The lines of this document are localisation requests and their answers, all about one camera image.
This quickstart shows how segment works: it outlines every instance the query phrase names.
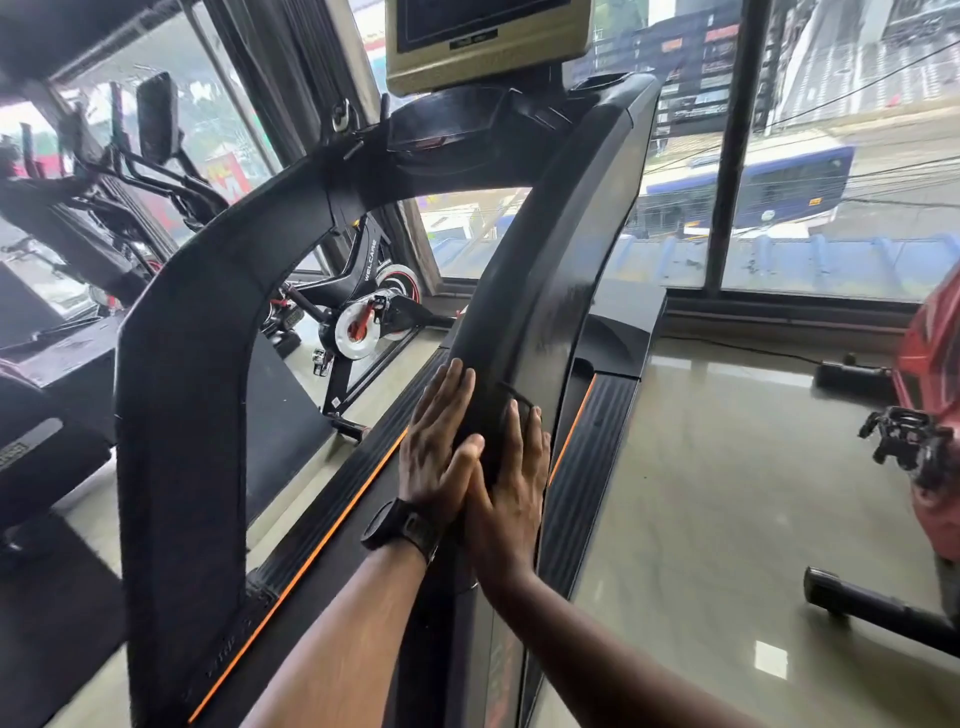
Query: blue bus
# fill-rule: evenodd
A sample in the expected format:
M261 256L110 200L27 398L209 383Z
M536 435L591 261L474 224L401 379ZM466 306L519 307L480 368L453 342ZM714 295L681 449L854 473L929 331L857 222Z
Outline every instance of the blue bus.
M850 177L854 148L821 132L768 136L747 151L735 230L832 222ZM625 231L640 239L708 231L719 151L648 167Z

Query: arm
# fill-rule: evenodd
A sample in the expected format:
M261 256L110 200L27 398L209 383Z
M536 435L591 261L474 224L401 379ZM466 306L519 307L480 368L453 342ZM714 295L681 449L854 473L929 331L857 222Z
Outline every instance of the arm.
M473 393L458 359L427 386L400 445L399 496L444 528L463 503L483 439L450 456ZM317 617L260 695L243 728L379 728L426 560L397 540L374 551Z
M756 728L750 718L635 654L536 575L534 549L550 465L535 410L520 432L514 402L500 475L488 493L474 467L467 547L484 594L540 662L580 725Z

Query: orange stripe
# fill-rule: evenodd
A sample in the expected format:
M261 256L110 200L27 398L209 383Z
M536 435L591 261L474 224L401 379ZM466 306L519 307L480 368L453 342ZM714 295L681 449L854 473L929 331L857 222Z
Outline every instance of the orange stripe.
M553 482L554 476L557 474L557 469L560 467L560 462L564 459L564 453L566 452L566 446L570 444L570 438L573 437L573 430L577 428L577 423L580 422L580 416L584 413L584 407L587 406L587 400L590 397L590 391L593 389L593 383L597 380L597 375L593 375L593 379L590 380L590 386L587 387L587 393L584 395L584 400L580 402L580 409L577 410L577 416L573 418L573 425L570 426L570 431L566 433L566 439L564 440L564 446L560 448L560 454L557 455L557 462L553 465L553 472L550 474L550 479L547 481L547 486L549 487L550 483Z
M233 669L237 666L237 663L240 662L240 658L244 656L244 654L247 652L248 649L250 649L250 645L253 644L253 641L257 638L257 636L260 634L263 628L267 625L267 622L270 621L270 618L274 615L274 612L277 610L277 608L279 608L280 604L283 603L283 600L287 598L287 595L294 590L294 587L297 586L297 583L306 573L306 570L310 568L310 565L313 564L313 562L317 559L317 556L320 555L321 550L323 550L324 546L326 546L326 542L328 542L330 538L332 538L333 534L336 533L337 528L340 527L340 524L344 522L344 520L349 515L350 511L353 510L353 506L357 504L357 501L360 500L360 497L367 492L368 488L370 488L371 483L373 483L373 481L376 480L376 477L380 475L380 471L383 470L383 466L387 464L387 461L390 459L391 455L394 454L397 446L400 444L400 441L403 439L404 435L406 434L407 434L407 430L404 428L404 430L400 433L400 436L396 438L396 442L394 442L393 446L389 450L387 450L387 454L384 455L383 458L380 460L380 462L376 464L376 468L373 470L370 477L367 478L367 482L365 482L363 486L361 486L360 490L357 491L357 494L353 497L353 500L350 501L350 503L347 505L347 508L344 509L344 512L340 514L340 518L338 518L337 521L330 527L330 530L326 532L324 537L317 544L317 547L313 549L313 552L310 554L307 560L303 562L303 566L300 567L300 570L297 571L297 573L294 575L294 578L291 579L289 584L287 584L286 589L283 590L283 593L280 595L279 599L276 601L276 604L274 604L271 610L267 613L267 616L263 618L263 621L261 621L257 625L256 629L253 630L253 634L250 635L250 638L247 640L247 642L243 645L243 647L240 648L240 651L237 652L236 657L234 657L230 661L230 664L227 665L227 669L225 669L223 674L221 674L220 677L217 678L217 682L215 682L213 684L213 687L210 688L210 692L206 694L206 697L201 701L200 705L197 706L197 710L195 710L193 712L193 715L190 716L190 719L187 720L188 723L192 723L194 720L197 719L197 716L206 707L206 704L210 702L210 698L213 697L213 693L218 691L220 689L220 686L224 684L224 681L227 679L227 676L230 675Z

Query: treadmill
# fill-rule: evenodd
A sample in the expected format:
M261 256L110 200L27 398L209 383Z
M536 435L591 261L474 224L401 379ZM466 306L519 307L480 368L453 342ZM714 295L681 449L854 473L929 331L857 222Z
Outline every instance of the treadmill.
M495 27L489 3L435 8L431 23L444 23L431 28L412 27L408 4L387 4L398 38L388 84L433 92L218 216L123 325L117 474L136 726L242 721L365 558L360 534L396 495L396 449L448 356L477 372L460 436L485 436L491 482L509 400L523 415L541 407L557 446L538 569L573 593L663 311L655 286L601 282L636 201L660 86L606 74L564 88L560 61L588 47L589 0L508 4ZM532 189L467 312L248 572L247 370L270 292L319 237L371 209L512 186ZM408 623L385 724L526 724L540 682L449 534Z

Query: hand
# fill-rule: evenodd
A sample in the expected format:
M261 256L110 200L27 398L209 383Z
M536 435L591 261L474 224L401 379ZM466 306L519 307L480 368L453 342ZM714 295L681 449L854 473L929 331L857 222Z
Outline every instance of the hand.
M467 412L476 373L464 372L454 359L434 374L423 391L400 443L400 489L440 529L460 512L473 467L479 465L484 440L470 435L453 453L453 438Z
M534 576L543 491L550 474L550 434L536 407L520 432L516 400L510 403L500 474L490 492L483 469L473 466L467 495L467 551L487 598L496 605Z

